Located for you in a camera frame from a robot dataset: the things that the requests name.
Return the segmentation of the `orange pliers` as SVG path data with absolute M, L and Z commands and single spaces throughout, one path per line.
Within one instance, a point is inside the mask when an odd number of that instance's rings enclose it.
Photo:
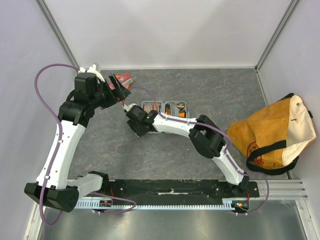
M 153 103 L 146 103 L 143 105 L 143 109 L 144 109 L 144 111 L 149 113 L 150 111 L 152 111 L 154 109 L 154 104 Z

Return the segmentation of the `orange utility knife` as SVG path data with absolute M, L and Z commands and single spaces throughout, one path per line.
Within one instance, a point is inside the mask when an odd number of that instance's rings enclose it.
M 165 113 L 171 115 L 171 105 L 169 103 L 165 104 Z

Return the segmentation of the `grey plastic tool case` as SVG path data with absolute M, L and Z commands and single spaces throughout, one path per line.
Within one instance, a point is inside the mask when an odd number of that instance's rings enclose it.
M 172 117 L 189 118 L 190 112 L 187 108 L 187 103 L 184 100 L 167 100 L 167 101 L 143 101 L 141 103 L 141 108 L 150 113 L 150 111 L 155 111 L 156 107 L 158 110 L 165 115 L 170 115 Z

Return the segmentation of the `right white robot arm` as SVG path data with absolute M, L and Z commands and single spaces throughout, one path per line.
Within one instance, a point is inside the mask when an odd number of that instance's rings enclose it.
M 247 191 L 250 177 L 241 169 L 227 149 L 227 137 L 206 115 L 198 118 L 174 117 L 155 110 L 145 112 L 134 106 L 126 113 L 127 124 L 139 137 L 149 132 L 171 133 L 191 140 L 196 151 L 211 159 L 219 167 L 229 183 L 229 191 L 235 197 Z

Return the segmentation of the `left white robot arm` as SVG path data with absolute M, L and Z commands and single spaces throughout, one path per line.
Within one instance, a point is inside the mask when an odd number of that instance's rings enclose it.
M 37 204 L 63 212 L 71 212 L 78 199 L 95 192 L 106 196 L 110 184 L 107 175 L 92 171 L 74 183 L 68 183 L 68 172 L 76 147 L 95 109 L 109 108 L 130 95 L 114 74 L 107 79 L 95 73 L 78 73 L 74 90 L 60 106 L 56 135 L 46 163 L 35 182 L 25 185 L 24 193 Z

